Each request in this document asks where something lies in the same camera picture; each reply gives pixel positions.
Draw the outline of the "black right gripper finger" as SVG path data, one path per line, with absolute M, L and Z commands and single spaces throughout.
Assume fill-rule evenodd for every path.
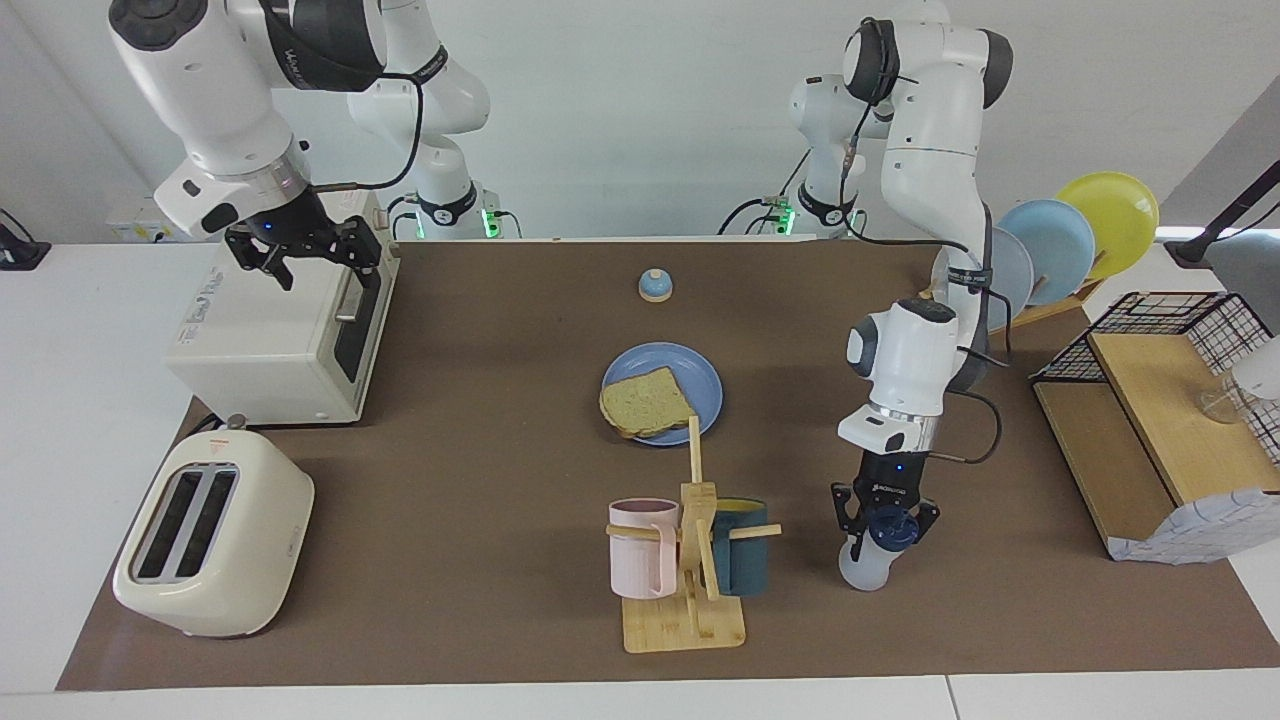
M 349 217 L 333 225 L 333 261 L 348 266 L 366 290 L 380 283 L 383 246 L 364 217 Z
M 285 265 L 284 259 L 279 258 L 274 251 L 266 254 L 255 251 L 243 260 L 243 268 L 247 272 L 261 272 L 271 277 L 285 292 L 293 288 L 294 277 L 292 272 Z

